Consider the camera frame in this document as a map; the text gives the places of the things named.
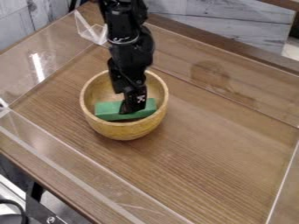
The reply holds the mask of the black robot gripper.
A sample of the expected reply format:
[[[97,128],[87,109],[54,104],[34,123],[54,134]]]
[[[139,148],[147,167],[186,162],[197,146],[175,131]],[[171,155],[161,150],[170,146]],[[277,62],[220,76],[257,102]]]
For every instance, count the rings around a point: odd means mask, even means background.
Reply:
[[[125,94],[119,110],[122,115],[133,114],[146,108],[146,85],[138,87],[126,87],[126,85],[130,85],[131,82],[146,83],[146,69],[154,63],[154,52],[155,41],[149,29],[141,31],[135,43],[114,44],[110,47],[111,58],[107,61],[107,66],[113,88],[117,94],[122,92]]]

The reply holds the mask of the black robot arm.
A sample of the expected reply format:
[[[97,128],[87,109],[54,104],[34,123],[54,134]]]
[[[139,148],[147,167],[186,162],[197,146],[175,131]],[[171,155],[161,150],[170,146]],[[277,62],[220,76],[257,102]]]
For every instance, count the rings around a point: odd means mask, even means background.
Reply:
[[[147,6],[145,0],[98,0],[98,7],[107,25],[110,79],[115,93],[125,95],[119,113],[131,114],[146,108],[146,69],[154,63]]]

